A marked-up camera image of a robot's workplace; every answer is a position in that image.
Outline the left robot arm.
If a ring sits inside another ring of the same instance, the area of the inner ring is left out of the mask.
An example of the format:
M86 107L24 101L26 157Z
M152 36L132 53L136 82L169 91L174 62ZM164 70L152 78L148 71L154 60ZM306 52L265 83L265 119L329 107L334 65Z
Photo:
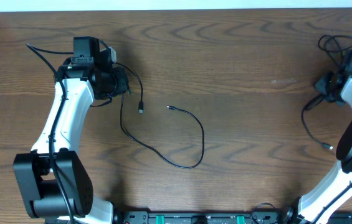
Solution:
M29 153L13 169L27 214L53 223L113 223L113 204L95 196L78 157L83 123L95 100L103 105L130 90L116 52L104 41L74 38L74 49L53 70L55 98L47 122Z

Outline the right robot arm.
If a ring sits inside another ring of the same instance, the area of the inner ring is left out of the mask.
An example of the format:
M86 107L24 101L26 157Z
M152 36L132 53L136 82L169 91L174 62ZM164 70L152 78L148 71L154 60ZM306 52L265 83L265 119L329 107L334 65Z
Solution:
M322 77L315 89L319 95L305 105L305 111L323 100L346 103L352 109L352 50L342 58L337 72ZM284 223L328 223L332 214L352 197L352 120L336 147L336 158L319 184L288 209Z

